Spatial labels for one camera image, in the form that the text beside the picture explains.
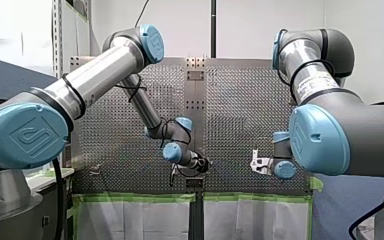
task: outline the metal pole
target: metal pole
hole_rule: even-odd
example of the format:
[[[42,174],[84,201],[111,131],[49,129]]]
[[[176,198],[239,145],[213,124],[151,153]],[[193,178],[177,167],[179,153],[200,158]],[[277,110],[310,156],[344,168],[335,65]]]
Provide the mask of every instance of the metal pole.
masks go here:
[[[211,58],[216,58],[216,28],[217,28],[217,21],[216,21],[216,3],[217,0],[211,0]]]

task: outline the black cable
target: black cable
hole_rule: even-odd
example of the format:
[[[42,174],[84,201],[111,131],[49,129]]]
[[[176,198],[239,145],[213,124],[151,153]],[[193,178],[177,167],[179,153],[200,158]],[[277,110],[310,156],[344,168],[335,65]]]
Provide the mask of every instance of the black cable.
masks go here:
[[[180,173],[180,175],[182,175],[183,177],[187,177],[187,178],[197,177],[199,174],[201,174],[200,172],[198,172],[198,173],[196,173],[195,175],[186,175],[186,174],[184,174],[184,173],[180,170],[178,164],[176,164],[176,169],[177,169],[177,171]]]
[[[311,65],[311,64],[314,64],[314,63],[323,63],[323,65],[326,67],[326,68],[329,68],[327,69],[330,73],[330,75],[334,76],[335,75],[335,67],[332,65],[332,63],[330,63],[329,61],[326,61],[324,59],[315,59],[315,60],[311,60],[311,61],[308,61],[308,62],[305,62],[303,64],[301,64],[295,71],[294,73],[292,74],[292,77],[291,77],[291,80],[289,81],[289,91],[291,92],[291,96],[292,98],[294,99],[294,101],[296,103],[297,102],[297,99],[295,97],[295,93],[294,93],[294,82],[295,82],[295,77],[298,75],[299,71],[301,71],[302,69],[304,69],[305,67]]]
[[[289,86],[289,84],[285,81],[285,79],[283,79],[282,74],[280,73],[280,68],[279,68],[279,65],[280,65],[280,46],[279,45],[280,45],[280,40],[281,40],[282,34],[286,33],[286,32],[288,32],[288,30],[281,29],[279,34],[277,35],[277,53],[276,53],[277,54],[277,76],[279,77],[280,81],[283,84]]]
[[[57,228],[55,231],[55,240],[60,240],[64,222],[64,180],[62,179],[61,168],[58,159],[52,160],[55,169],[55,180],[57,184]]]
[[[366,219],[368,219],[369,217],[371,217],[372,215],[374,215],[375,213],[379,212],[380,210],[384,209],[384,202],[379,204],[377,207],[373,208],[372,210],[370,210],[368,213],[364,214],[362,217],[360,217],[359,219],[357,219],[353,224],[351,224],[350,228],[348,229],[348,233],[350,235],[350,237],[353,239],[353,240],[356,240],[355,236],[354,236],[354,229],[360,225],[360,223],[364,222]]]
[[[176,123],[177,125],[179,125],[183,130],[185,130],[185,132],[188,134],[188,137],[189,137],[189,140],[187,142],[181,141],[181,140],[176,140],[176,139],[171,139],[171,142],[180,142],[180,143],[184,143],[186,145],[189,145],[191,143],[191,141],[192,141],[191,133],[189,132],[189,130],[187,128],[183,127],[182,124],[178,123],[175,119],[166,120],[165,118],[161,118],[161,120],[164,121],[164,124],[161,128],[162,139],[161,139],[160,148],[164,147],[164,142],[165,142],[165,140],[167,140],[166,137],[168,134],[168,124],[169,123]]]
[[[144,91],[147,90],[146,87],[142,87],[142,86],[141,86],[141,85],[142,85],[142,76],[138,74],[138,77],[139,77],[139,81],[138,81],[138,83],[136,84],[136,86],[134,86],[134,87],[125,87],[125,86],[118,85],[118,84],[115,85],[115,87],[118,87],[118,88],[130,89],[130,90],[133,90],[133,89],[134,89],[134,90],[135,90],[135,91],[132,93],[132,95],[130,95],[128,102],[132,102],[133,97],[136,95],[136,93],[139,92],[139,89],[143,89]]]
[[[142,11],[140,12],[140,15],[139,15],[139,17],[138,17],[138,20],[136,20],[135,27],[138,26],[138,23],[139,23],[140,19],[142,18],[142,14],[143,14],[143,12],[145,11],[146,5],[148,5],[148,2],[149,2],[149,0],[146,0],[145,4],[143,5],[143,7],[142,7]]]
[[[82,95],[80,95],[80,93],[77,91],[77,89],[75,89],[73,87],[73,85],[71,85],[70,81],[67,80],[66,76],[67,76],[67,73],[64,73],[61,76],[61,79],[64,80],[65,84],[71,89],[71,91],[73,91],[73,93],[77,96],[77,98],[80,101],[80,115],[76,118],[76,119],[79,119],[79,118],[83,117],[83,115],[85,115],[85,113],[86,113],[86,103],[83,100]]]

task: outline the metal bracket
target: metal bracket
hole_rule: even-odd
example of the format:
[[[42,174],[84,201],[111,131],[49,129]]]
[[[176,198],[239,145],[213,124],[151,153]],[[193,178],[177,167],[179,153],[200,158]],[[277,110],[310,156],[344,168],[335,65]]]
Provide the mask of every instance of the metal bracket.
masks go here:
[[[187,178],[186,179],[186,188],[196,189],[204,187],[204,179],[202,178]]]
[[[270,165],[272,164],[273,159],[271,158],[259,158],[258,149],[252,151],[252,161],[250,163],[251,169],[253,172],[271,175],[269,171]]]
[[[198,80],[203,81],[204,80],[204,71],[188,71],[188,81],[190,80]]]

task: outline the green tape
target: green tape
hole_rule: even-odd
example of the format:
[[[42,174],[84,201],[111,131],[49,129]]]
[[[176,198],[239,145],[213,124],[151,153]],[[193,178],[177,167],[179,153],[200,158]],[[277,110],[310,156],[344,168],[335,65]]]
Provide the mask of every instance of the green tape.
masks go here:
[[[284,203],[309,203],[312,201],[310,195],[305,196],[285,196],[276,194],[256,194],[256,193],[205,193],[204,201],[223,202],[255,200],[264,202],[284,202]]]
[[[308,206],[307,226],[308,226],[308,230],[307,230],[308,240],[311,240],[313,235],[313,197],[311,197],[311,201],[309,202],[309,206]]]
[[[79,215],[80,215],[80,202],[73,197],[73,239],[77,240],[77,230],[78,230],[78,222],[79,222]]]
[[[323,181],[316,178],[310,177],[310,188],[313,190],[317,190],[319,192],[323,191]]]
[[[193,202],[194,194],[136,194],[136,193],[90,193],[73,196],[73,200],[85,202],[137,202],[137,203],[184,203]]]
[[[73,6],[71,6],[71,4],[69,4],[68,2],[65,2],[65,4],[71,9],[74,11],[74,13],[77,14],[77,16],[79,16],[80,18],[82,18],[83,20],[85,20],[85,22],[88,22],[88,20],[86,19],[85,16],[83,16],[82,14],[79,13],[79,11],[77,11],[77,9],[75,9]]]

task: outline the white wall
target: white wall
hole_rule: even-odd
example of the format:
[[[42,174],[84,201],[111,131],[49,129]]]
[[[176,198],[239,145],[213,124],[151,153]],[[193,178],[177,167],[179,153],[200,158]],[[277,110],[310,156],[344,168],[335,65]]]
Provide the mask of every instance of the white wall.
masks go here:
[[[326,0],[325,24],[342,31],[355,50],[345,87],[365,102],[384,100],[384,0]]]
[[[92,53],[111,33],[134,26],[144,1],[92,0]],[[210,0],[151,0],[140,23],[161,31],[167,57],[210,55]],[[281,28],[323,26],[320,0],[222,0],[217,2],[217,57],[271,58]]]
[[[113,32],[134,27],[145,1],[92,0],[92,53],[100,52]],[[210,1],[151,0],[139,24],[161,31],[166,56],[202,56],[210,49]]]
[[[324,1],[219,0],[217,57],[271,59],[280,29],[323,27]]]

